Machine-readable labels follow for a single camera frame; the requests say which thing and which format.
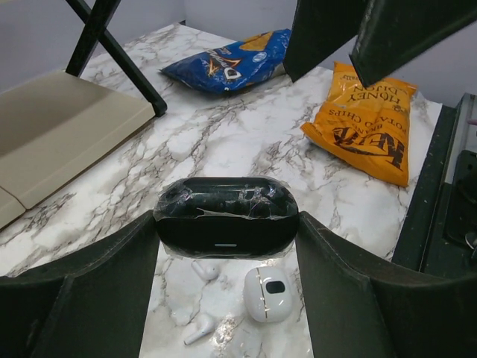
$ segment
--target blue bag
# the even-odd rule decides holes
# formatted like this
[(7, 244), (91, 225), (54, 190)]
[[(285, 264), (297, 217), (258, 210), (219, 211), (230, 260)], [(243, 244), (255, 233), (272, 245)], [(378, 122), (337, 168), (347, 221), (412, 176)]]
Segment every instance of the blue bag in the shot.
[(256, 35), (177, 61), (162, 73), (197, 90), (223, 93), (269, 79), (283, 62), (291, 31)]

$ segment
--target white marble tabletop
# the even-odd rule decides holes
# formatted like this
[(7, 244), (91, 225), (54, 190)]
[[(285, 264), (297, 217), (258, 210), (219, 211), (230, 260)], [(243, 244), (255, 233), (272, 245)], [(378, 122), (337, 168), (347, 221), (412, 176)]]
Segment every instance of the white marble tabletop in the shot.
[[(172, 82), (158, 69), (229, 40), (171, 25), (125, 46), (168, 103), (168, 112), (99, 164), (0, 232), (0, 275), (14, 276), (115, 232), (151, 209), (167, 184), (189, 176), (268, 175), (289, 183), (301, 210), (351, 242), (389, 259), (441, 105), (416, 95), (410, 130), (410, 185), (376, 180), (311, 144), (300, 126), (324, 101), (332, 72), (316, 68), (293, 84), (279, 76), (241, 95), (205, 95)], [(103, 54), (83, 78), (140, 97)], [(312, 357), (297, 258), (264, 262), (219, 260), (220, 276), (203, 282), (191, 260), (161, 248), (141, 357)], [(253, 267), (277, 265), (288, 273), (294, 311), (280, 324), (258, 324), (244, 310), (242, 289)], [(198, 313), (218, 329), (184, 346)]]

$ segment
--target orange bag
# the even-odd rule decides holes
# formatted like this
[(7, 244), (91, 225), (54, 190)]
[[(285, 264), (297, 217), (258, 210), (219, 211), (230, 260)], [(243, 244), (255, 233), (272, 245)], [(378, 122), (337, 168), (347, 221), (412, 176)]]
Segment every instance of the orange bag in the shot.
[(364, 88), (351, 65), (335, 63), (328, 98), (302, 125), (321, 148), (375, 178), (408, 185), (412, 84), (385, 78)]

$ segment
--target chip bag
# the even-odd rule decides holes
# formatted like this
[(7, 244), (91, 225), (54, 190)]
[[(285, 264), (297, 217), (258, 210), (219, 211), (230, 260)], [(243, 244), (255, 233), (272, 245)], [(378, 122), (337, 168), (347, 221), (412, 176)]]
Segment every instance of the chip bag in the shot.
[(283, 62), (290, 30), (256, 35), (173, 63), (162, 73), (197, 90), (236, 91), (266, 81)]
[(408, 185), (412, 84), (393, 79), (364, 88), (351, 65), (335, 63), (328, 98), (305, 135), (375, 178)]

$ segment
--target black plastic container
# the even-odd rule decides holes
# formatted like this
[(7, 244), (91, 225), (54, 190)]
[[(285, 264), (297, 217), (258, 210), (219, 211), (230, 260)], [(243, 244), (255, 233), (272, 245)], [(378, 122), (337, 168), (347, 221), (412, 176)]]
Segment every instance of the black plastic container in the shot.
[(190, 178), (165, 188), (154, 209), (164, 246), (186, 257), (269, 258), (298, 230), (298, 206), (271, 178)]

